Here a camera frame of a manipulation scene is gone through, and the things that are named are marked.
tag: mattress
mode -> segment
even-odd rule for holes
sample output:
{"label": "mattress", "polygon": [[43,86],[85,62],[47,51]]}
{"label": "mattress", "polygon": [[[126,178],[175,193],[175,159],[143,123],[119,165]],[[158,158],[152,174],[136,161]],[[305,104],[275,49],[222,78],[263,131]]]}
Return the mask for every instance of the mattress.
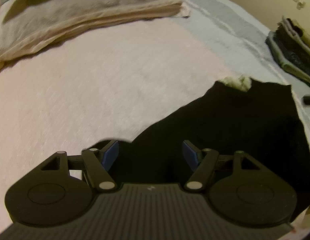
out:
{"label": "mattress", "polygon": [[273,61],[269,29],[229,0],[186,3],[189,18],[91,30],[0,72],[0,232],[5,192],[54,152],[132,141],[226,76],[291,84],[310,144],[310,88]]}

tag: gray folded cloth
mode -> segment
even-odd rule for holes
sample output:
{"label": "gray folded cloth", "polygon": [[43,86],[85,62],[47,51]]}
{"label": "gray folded cloth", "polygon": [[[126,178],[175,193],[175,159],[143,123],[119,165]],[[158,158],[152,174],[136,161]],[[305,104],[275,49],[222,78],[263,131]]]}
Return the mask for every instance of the gray folded cloth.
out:
{"label": "gray folded cloth", "polygon": [[300,45],[307,54],[310,55],[310,47],[308,47],[300,38],[300,36],[298,35],[298,33],[293,30],[290,22],[284,17],[282,16],[282,21],[278,23],[278,25],[282,25],[285,29],[285,31],[287,32],[287,34],[294,40],[297,42],[298,45]]}
{"label": "gray folded cloth", "polygon": [[266,44],[268,45],[272,56],[275,62],[287,73],[292,74],[293,76],[297,77],[298,79],[305,82],[307,85],[310,84],[310,76],[292,64],[289,60],[287,60],[281,49],[278,47],[276,42],[274,41],[274,32],[269,32],[268,37],[266,39]]}

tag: stack of folded clothing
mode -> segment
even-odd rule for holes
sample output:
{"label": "stack of folded clothing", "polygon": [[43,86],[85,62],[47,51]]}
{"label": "stack of folded clothing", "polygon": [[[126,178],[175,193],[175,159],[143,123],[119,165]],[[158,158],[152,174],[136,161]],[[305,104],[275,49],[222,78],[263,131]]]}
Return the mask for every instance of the stack of folded clothing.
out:
{"label": "stack of folded clothing", "polygon": [[266,44],[276,63],[310,87],[310,35],[296,20],[282,17]]}

